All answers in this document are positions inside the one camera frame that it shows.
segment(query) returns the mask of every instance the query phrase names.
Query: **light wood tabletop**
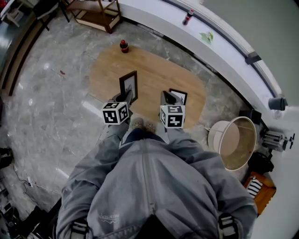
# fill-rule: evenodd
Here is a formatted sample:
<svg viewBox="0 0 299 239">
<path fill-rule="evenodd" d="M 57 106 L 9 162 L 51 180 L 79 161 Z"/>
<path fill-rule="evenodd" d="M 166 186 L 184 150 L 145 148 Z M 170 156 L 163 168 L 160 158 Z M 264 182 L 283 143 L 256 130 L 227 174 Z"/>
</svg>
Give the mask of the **light wood tabletop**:
<svg viewBox="0 0 299 239">
<path fill-rule="evenodd" d="M 198 123 L 206 101 L 202 81 L 185 68 L 138 47 L 129 46 L 128 53 L 122 53 L 118 44 L 105 49 L 91 69 L 91 94 L 107 102 L 121 92 L 119 78 L 134 70 L 138 99 L 131 106 L 133 112 L 159 122 L 161 92 L 172 88 L 188 93 L 184 128 Z"/>
</svg>

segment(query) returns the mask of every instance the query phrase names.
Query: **power cord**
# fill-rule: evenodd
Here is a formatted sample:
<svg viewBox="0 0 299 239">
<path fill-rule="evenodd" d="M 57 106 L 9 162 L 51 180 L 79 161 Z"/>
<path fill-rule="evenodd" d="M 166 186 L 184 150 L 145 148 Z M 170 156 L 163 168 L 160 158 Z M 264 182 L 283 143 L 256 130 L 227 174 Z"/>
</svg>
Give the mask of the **power cord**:
<svg viewBox="0 0 299 239">
<path fill-rule="evenodd" d="M 32 202 L 34 202 L 37 206 L 39 206 L 39 204 L 37 203 L 37 201 L 33 200 L 32 197 L 27 192 L 28 189 L 26 188 L 26 185 L 28 185 L 29 187 L 31 187 L 31 183 L 29 183 L 27 180 L 20 179 L 19 175 L 17 174 L 17 172 L 15 170 L 14 170 L 14 173 L 17 175 L 17 177 L 18 177 L 18 179 L 19 179 L 20 182 L 24 182 L 23 185 L 24 185 L 24 188 L 25 188 L 26 191 L 23 192 L 23 194 L 27 195 L 31 199 Z"/>
</svg>

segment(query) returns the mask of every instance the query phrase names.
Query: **gray jacket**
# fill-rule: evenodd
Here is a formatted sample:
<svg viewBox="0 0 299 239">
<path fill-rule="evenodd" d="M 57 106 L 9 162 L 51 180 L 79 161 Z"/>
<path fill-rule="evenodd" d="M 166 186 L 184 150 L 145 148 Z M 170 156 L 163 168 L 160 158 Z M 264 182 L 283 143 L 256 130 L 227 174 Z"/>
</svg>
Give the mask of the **gray jacket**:
<svg viewBox="0 0 299 239">
<path fill-rule="evenodd" d="M 178 129 L 168 129 L 169 144 L 145 139 L 119 148 L 127 129 L 111 126 L 75 167 L 62 189 L 57 238 L 69 238 L 71 223 L 87 218 L 91 237 L 133 239 L 151 214 L 175 238 L 192 231 L 219 238 L 223 212 L 237 222 L 239 238 L 250 237 L 255 202 L 219 154 Z"/>
</svg>

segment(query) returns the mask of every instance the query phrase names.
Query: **blue pants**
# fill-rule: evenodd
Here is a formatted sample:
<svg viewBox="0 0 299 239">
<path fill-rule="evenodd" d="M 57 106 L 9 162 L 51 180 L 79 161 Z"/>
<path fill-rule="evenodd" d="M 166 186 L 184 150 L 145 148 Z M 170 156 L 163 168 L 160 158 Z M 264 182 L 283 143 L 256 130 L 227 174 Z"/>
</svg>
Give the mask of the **blue pants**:
<svg viewBox="0 0 299 239">
<path fill-rule="evenodd" d="M 125 144 L 142 140 L 142 139 L 153 139 L 165 143 L 164 140 L 162 140 L 158 135 L 137 128 L 137 129 L 133 129 L 133 131 L 128 135 Z"/>
</svg>

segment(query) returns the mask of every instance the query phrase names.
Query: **green wall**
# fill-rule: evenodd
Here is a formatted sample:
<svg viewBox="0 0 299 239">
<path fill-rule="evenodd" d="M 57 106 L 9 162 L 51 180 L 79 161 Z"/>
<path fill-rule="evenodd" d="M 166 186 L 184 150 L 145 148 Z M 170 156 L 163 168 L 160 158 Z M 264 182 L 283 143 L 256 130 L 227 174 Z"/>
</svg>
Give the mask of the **green wall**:
<svg viewBox="0 0 299 239">
<path fill-rule="evenodd" d="M 289 105 L 299 105 L 299 7 L 293 0 L 204 0 L 255 49 Z"/>
</svg>

